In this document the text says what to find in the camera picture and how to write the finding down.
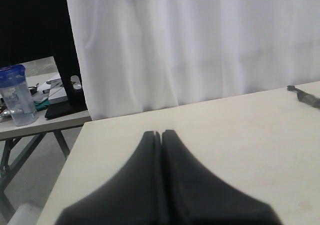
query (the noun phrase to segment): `gray table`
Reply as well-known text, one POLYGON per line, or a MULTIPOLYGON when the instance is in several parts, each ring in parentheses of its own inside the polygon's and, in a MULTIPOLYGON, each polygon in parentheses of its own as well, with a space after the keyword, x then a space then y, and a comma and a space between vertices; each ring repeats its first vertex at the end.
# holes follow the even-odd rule
MULTIPOLYGON (((44 83, 56 73, 37 75, 27 78, 29 86, 36 83, 44 83)), ((64 156, 67 158, 70 150, 62 134, 62 130, 81 127, 85 122, 91 121, 88 111, 59 117, 52 120, 45 118, 46 111, 38 113, 39 118, 32 124, 26 126, 16 126, 11 118, 0 118, 0 141, 5 141, 4 150, 0 163, 0 212, 8 222, 15 213, 15 209, 4 193, 11 180, 23 166, 41 140, 47 133, 53 132, 64 156), (11 150, 23 137, 34 136, 22 150, 19 156, 8 164, 11 150)))

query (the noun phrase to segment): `white fabric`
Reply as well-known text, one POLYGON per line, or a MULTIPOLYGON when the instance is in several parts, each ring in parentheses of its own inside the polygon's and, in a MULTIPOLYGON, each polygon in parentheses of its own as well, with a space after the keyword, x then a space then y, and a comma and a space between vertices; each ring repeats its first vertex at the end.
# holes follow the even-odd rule
POLYGON ((67 0, 93 119, 320 80, 320 0, 67 0))

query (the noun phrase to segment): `white table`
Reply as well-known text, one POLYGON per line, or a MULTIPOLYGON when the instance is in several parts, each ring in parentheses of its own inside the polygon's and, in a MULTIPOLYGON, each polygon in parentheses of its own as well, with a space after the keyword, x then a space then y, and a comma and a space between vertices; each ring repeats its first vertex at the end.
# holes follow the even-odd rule
MULTIPOLYGON (((48 73, 43 75, 27 77, 29 86, 34 86, 37 83, 43 84, 57 73, 48 73)), ((6 141, 0 169, 2 171, 0 178, 0 212, 4 218, 9 221, 15 210, 10 201, 4 194, 5 188, 17 174, 24 162, 34 151, 37 145, 41 142, 46 133, 53 132, 63 154, 67 157, 70 153, 68 145, 61 133, 61 130, 81 127, 85 122, 91 121, 88 111, 82 111, 67 116, 47 120, 45 118, 46 110, 38 113, 39 118, 32 124, 26 126, 16 126, 13 120, 9 118, 0 118, 0 141, 6 141), (17 157, 17 159, 8 166, 10 150, 23 137, 34 135, 33 139, 17 157)))
MULTIPOLYGON (((297 87, 320 95, 320 82, 297 87)), ((145 131, 166 129, 217 176, 272 205, 285 225, 320 224, 320 110, 281 88, 87 122, 37 225, 53 225, 109 180, 145 131)))

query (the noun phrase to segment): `concrete floor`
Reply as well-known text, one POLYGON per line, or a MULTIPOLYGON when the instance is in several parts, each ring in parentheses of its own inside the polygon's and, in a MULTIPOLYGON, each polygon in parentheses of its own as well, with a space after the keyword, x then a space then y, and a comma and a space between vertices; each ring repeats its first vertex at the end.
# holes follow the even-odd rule
MULTIPOLYGON (((53 58, 27 62, 24 65, 28 77, 57 71, 53 58)), ((62 131, 70 149, 73 147, 80 130, 81 128, 73 128, 62 131)), ((15 146, 11 152, 9 163, 19 155, 31 138, 25 137, 15 146)), ((1 155, 4 146, 5 142, 0 141, 1 155)), ((43 208, 65 161, 55 136, 53 133, 48 133, 4 191, 14 208, 17 209, 21 204, 30 202, 43 208)), ((0 214, 0 225, 6 224, 0 214)))

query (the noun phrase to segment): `metal table frame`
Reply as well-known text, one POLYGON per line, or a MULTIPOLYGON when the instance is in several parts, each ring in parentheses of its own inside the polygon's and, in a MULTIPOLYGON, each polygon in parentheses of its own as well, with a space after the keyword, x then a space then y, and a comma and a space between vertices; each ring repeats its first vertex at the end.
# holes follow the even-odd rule
POLYGON ((0 162, 0 176, 1 176, 0 177, 0 213, 2 213, 4 219, 7 222, 10 221, 10 219, 15 214, 16 210, 12 206, 7 196, 5 195, 5 189, 7 188, 9 183, 12 181, 12 179, 15 177, 17 172, 24 165, 24 163, 27 161, 27 159, 30 157, 30 155, 33 153, 33 151, 36 149, 36 147, 39 145, 41 140, 45 137, 47 133, 53 132, 63 152, 63 155, 65 156, 65 159, 67 159, 70 154, 70 149, 61 131, 82 127, 82 126, 83 125, 78 125, 73 127, 66 127, 64 129, 58 129, 58 130, 52 130, 52 131, 46 131, 38 134, 37 133, 33 134, 34 137, 31 139, 31 141, 26 145, 26 147, 22 150, 22 152, 10 165, 9 165, 9 157, 10 157, 11 150, 17 145, 17 143, 23 137, 29 137, 30 134, 26 136, 21 136, 21 137, 12 137, 5 140, 5 145, 4 145, 2 158, 0 162))

